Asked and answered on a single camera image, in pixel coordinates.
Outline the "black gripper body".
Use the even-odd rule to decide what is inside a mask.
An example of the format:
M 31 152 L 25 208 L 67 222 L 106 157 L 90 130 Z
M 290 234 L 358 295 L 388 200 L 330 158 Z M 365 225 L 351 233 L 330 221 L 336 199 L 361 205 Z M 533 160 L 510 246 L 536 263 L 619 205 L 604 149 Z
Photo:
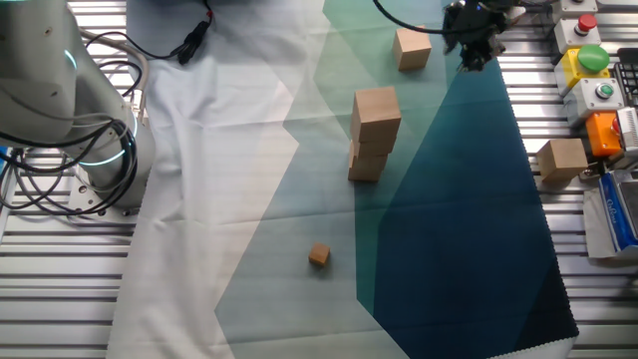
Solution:
M 447 49 L 486 41 L 503 32 L 508 10 L 508 0 L 464 0 L 449 4 L 444 8 L 443 22 Z

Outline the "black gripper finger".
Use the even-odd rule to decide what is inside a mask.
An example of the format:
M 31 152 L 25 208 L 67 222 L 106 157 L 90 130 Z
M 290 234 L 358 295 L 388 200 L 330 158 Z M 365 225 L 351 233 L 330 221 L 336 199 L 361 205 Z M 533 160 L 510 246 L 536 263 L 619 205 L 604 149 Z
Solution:
M 460 51 L 461 62 L 458 66 L 459 71 L 480 71 L 481 56 L 480 52 L 474 45 L 462 45 Z
M 479 44 L 479 69 L 482 71 L 491 61 L 500 56 L 504 52 L 504 45 L 499 39 L 488 39 Z

